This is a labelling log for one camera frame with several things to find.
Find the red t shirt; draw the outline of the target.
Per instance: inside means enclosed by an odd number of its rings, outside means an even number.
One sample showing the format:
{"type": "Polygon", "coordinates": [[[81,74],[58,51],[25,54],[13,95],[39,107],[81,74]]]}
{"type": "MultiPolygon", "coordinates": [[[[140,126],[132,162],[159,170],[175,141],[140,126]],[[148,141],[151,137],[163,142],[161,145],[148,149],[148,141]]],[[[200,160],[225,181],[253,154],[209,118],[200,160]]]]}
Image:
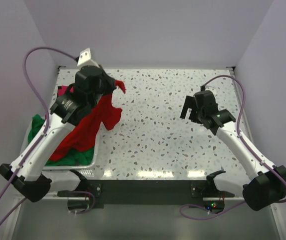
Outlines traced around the red t shirt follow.
{"type": "Polygon", "coordinates": [[[64,138],[49,160],[57,161],[73,148],[81,152],[91,149],[94,147],[101,124],[110,131],[119,123],[122,109],[112,105],[112,96],[111,93],[100,99],[91,114],[83,118],[80,124],[64,138]]]}

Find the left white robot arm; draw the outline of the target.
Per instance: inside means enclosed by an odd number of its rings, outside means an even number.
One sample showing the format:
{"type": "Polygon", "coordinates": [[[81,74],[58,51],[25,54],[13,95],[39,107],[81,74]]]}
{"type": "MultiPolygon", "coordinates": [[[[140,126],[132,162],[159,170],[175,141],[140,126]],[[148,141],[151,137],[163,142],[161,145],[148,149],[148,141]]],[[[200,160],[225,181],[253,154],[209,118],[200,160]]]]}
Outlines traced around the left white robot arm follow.
{"type": "Polygon", "coordinates": [[[70,191],[75,196],[86,192],[86,183],[72,170],[44,172],[43,168],[64,138],[98,105],[113,93],[116,80],[103,68],[87,65],[75,74],[74,83],[56,98],[35,138],[10,164],[0,166],[0,174],[31,202],[47,193],[70,191]]]}

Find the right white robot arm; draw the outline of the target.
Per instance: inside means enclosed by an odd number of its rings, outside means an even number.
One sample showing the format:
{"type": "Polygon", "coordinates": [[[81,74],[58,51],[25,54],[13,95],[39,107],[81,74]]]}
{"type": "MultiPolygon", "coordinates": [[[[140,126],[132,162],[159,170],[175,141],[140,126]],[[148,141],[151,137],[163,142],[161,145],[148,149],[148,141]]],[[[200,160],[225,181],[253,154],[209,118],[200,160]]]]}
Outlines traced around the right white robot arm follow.
{"type": "Polygon", "coordinates": [[[267,159],[239,128],[235,117],[226,109],[219,110],[209,90],[185,98],[180,117],[201,124],[217,136],[243,166],[249,183],[236,183],[220,177],[223,170],[206,177],[205,190],[210,196],[229,192],[243,197],[246,204],[259,211],[286,197],[286,168],[267,159]]]}

